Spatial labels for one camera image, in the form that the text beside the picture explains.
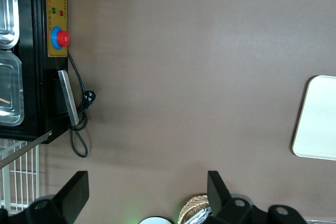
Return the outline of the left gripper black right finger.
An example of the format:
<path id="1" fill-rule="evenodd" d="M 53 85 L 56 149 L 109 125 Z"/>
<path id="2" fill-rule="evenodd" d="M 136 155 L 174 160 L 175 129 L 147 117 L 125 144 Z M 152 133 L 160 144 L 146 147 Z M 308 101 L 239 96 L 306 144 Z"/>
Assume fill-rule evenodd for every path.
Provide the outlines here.
<path id="1" fill-rule="evenodd" d="M 233 197 L 219 172 L 207 173 L 207 198 L 212 215 L 206 223 L 306 223 L 295 209 L 285 205 L 272 205 L 262 211 L 248 200 Z"/>

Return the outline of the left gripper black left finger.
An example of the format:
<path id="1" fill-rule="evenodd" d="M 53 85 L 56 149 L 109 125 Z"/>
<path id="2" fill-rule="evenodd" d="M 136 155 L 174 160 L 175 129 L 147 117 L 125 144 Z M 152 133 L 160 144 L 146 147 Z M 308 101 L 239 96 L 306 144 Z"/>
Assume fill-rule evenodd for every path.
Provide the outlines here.
<path id="1" fill-rule="evenodd" d="M 38 198 L 18 214 L 2 208 L 1 223 L 74 223 L 88 199 L 88 172 L 78 171 L 58 193 Z"/>

